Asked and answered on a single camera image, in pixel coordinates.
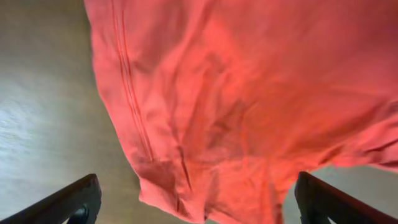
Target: seam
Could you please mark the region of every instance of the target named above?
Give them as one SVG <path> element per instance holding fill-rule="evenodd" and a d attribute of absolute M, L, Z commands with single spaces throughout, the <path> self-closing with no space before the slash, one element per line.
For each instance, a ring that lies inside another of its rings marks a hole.
<path fill-rule="evenodd" d="M 126 36 L 124 33 L 124 14 L 122 12 L 122 30 L 123 30 L 123 39 L 124 39 L 124 50 L 126 51 L 126 57 L 124 57 L 123 52 L 122 52 L 122 47 L 121 47 L 121 38 L 118 32 L 118 20 L 115 15 L 115 8 L 114 8 L 114 0 L 111 0 L 112 4 L 112 19 L 113 19 L 113 27 L 114 27 L 114 35 L 116 38 L 116 43 L 117 43 L 117 50 L 118 50 L 118 57 L 119 57 L 119 66 L 120 66 L 120 73 L 122 76 L 122 81 L 123 81 L 123 89 L 124 93 L 127 96 L 127 102 L 129 105 L 129 109 L 131 112 L 132 119 L 134 121 L 134 125 L 136 129 L 138 130 L 139 134 L 139 140 L 141 143 L 142 148 L 144 149 L 144 152 L 146 156 L 150 159 L 151 162 L 153 162 L 154 157 L 152 153 L 152 149 L 150 148 L 149 140 L 146 134 L 146 131 L 144 127 L 142 126 L 142 118 L 141 118 L 141 112 L 138 108 L 138 103 L 136 96 L 134 94 L 134 89 L 132 85 L 129 85 L 131 83 L 130 80 L 127 80 L 128 78 L 132 79 L 132 74 L 131 74 L 131 69 L 130 69 L 130 64 L 129 64 L 129 57 L 127 53 L 127 47 L 126 47 Z"/>

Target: floor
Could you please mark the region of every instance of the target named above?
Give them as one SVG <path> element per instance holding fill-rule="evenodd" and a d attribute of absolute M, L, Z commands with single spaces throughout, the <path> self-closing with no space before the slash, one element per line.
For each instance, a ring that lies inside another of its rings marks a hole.
<path fill-rule="evenodd" d="M 82 1 L 0 1 L 0 219 L 89 173 L 103 191 L 97 223 L 183 223 L 137 199 L 138 179 L 96 91 Z M 395 174 L 315 175 L 398 217 Z M 292 192 L 284 216 L 299 222 Z"/>

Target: red fabric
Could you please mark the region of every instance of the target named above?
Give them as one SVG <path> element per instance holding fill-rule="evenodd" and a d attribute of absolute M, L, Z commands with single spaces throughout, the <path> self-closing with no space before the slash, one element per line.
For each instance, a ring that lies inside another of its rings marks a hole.
<path fill-rule="evenodd" d="M 300 170 L 398 161 L 398 1 L 85 0 L 140 200 L 281 223 Z"/>

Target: pink cotton fabric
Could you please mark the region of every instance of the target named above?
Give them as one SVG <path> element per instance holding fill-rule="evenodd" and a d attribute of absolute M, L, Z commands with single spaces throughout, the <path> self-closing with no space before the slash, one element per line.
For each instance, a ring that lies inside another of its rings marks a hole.
<path fill-rule="evenodd" d="M 140 200 L 282 223 L 301 170 L 398 166 L 398 1 L 85 0 Z"/>

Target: red shirt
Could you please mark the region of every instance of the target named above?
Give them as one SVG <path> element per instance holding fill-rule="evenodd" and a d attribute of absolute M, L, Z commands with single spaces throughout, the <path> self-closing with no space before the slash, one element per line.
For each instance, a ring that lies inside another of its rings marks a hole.
<path fill-rule="evenodd" d="M 281 223 L 301 170 L 398 161 L 398 1 L 85 0 L 140 200 Z"/>

